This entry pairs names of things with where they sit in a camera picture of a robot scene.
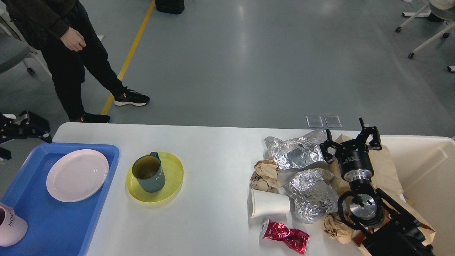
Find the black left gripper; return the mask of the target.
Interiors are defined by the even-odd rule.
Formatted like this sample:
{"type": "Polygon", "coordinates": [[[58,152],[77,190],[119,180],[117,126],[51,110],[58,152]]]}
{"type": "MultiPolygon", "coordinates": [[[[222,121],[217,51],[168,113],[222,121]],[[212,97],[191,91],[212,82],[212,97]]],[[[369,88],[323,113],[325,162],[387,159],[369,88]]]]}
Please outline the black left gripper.
{"type": "MultiPolygon", "coordinates": [[[[12,140],[14,126],[18,125],[18,136],[16,138],[39,138],[46,143],[52,143],[50,134],[50,123],[47,119],[25,110],[18,118],[14,114],[0,114],[0,143],[12,140]]],[[[0,148],[1,160],[10,160],[11,152],[5,148],[0,148]]]]}

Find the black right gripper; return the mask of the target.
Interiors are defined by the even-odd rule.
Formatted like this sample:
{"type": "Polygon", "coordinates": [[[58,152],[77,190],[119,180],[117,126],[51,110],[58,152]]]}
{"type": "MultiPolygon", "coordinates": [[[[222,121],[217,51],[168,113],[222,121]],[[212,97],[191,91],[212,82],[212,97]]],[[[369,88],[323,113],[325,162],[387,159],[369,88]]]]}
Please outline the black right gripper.
{"type": "Polygon", "coordinates": [[[355,139],[347,142],[347,149],[333,141],[331,131],[326,129],[327,139],[320,143],[320,151],[327,164],[338,160],[341,178],[347,182],[371,181],[374,175],[373,166],[368,154],[369,150],[382,150],[379,130],[376,126],[365,126],[363,118],[359,118],[361,131],[355,139]]]}

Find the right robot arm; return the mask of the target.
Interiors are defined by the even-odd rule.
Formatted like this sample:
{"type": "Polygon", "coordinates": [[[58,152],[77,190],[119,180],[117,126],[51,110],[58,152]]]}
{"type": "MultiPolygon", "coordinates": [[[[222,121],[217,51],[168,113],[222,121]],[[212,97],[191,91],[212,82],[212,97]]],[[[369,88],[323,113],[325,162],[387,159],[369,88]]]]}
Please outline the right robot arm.
{"type": "Polygon", "coordinates": [[[431,244],[423,244],[425,236],[419,230],[421,222],[380,188],[374,188],[374,169],[370,150],[381,150],[377,127],[366,127],[359,118],[361,131],[356,138],[337,143],[331,131],[320,144],[328,164],[337,160],[341,178],[349,190],[337,201],[341,222],[365,236],[362,245],[372,256],[432,256],[431,244]]]}

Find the person's hand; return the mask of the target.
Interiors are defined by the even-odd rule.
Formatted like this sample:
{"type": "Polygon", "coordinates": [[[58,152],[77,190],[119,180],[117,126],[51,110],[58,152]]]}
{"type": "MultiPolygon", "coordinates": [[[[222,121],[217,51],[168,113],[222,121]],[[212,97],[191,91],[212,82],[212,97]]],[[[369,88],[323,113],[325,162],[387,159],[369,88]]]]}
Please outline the person's hand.
{"type": "Polygon", "coordinates": [[[60,38],[65,47],[71,51],[79,52],[86,47],[84,37],[75,29],[69,27],[65,34],[60,38]]]}

